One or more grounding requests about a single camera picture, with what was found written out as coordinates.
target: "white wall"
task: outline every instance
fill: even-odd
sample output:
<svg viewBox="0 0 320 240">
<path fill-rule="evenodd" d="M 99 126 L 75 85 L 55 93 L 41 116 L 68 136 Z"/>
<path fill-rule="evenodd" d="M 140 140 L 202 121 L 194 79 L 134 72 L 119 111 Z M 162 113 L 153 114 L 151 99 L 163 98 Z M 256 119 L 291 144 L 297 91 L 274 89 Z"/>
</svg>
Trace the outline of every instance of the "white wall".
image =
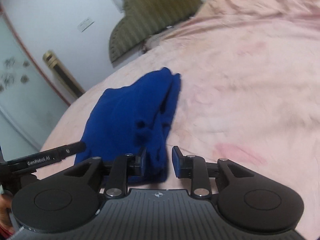
<svg viewBox="0 0 320 240">
<path fill-rule="evenodd" d="M 112 67 L 109 37 L 123 17 L 112 0 L 0 0 L 13 27 L 44 73 L 63 95 L 70 94 L 54 79 L 42 60 L 51 49 L 88 90 L 123 64 Z M 81 33 L 77 26 L 87 17 L 93 25 Z"/>
</svg>

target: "white door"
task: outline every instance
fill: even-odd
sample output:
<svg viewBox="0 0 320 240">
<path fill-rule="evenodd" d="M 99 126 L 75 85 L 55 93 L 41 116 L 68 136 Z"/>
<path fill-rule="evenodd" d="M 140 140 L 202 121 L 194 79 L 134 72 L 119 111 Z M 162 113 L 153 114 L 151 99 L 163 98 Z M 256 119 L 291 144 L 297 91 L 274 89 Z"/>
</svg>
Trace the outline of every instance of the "white door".
<svg viewBox="0 0 320 240">
<path fill-rule="evenodd" d="M 0 16 L 0 147 L 4 159 L 38 152 L 67 108 Z"/>
</svg>

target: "blue cloth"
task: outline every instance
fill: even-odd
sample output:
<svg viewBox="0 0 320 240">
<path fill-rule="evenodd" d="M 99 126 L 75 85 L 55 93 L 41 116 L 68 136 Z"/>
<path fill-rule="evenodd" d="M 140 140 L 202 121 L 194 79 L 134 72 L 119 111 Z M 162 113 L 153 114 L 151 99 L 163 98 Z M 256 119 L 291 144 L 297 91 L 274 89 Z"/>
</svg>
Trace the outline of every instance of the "blue cloth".
<svg viewBox="0 0 320 240">
<path fill-rule="evenodd" d="M 132 177 L 129 182 L 165 181 L 165 142 L 177 106 L 180 83 L 180 74 L 172 75 L 169 69 L 163 68 L 146 74 L 131 86 L 105 90 L 84 129 L 81 141 L 87 148 L 76 155 L 75 164 L 94 156 L 112 161 L 118 155 L 135 155 L 145 146 L 145 177 Z"/>
</svg>

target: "mattress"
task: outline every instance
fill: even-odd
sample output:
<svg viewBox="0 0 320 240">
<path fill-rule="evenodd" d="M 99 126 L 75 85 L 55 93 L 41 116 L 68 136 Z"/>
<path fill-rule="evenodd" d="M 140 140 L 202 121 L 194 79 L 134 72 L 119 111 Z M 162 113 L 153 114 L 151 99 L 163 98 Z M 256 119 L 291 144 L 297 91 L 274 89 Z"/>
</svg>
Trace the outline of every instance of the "mattress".
<svg viewBox="0 0 320 240">
<path fill-rule="evenodd" d="M 42 150 L 79 141 L 107 88 L 168 67 L 182 89 L 167 150 L 228 158 L 297 191 L 297 230 L 320 236 L 320 0 L 207 0 L 158 47 L 119 69 L 71 105 Z M 39 169 L 45 178 L 74 157 Z M 144 188 L 190 187 L 175 178 Z"/>
</svg>

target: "olive green headboard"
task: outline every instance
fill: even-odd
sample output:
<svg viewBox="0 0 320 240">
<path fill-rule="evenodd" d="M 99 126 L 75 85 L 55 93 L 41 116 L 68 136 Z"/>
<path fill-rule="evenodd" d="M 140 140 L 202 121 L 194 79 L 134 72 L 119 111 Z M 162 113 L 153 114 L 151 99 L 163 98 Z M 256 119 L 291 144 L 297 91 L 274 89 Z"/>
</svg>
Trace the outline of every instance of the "olive green headboard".
<svg viewBox="0 0 320 240">
<path fill-rule="evenodd" d="M 124 0 L 125 17 L 110 37 L 111 62 L 150 35 L 187 19 L 200 4 L 200 0 Z"/>
</svg>

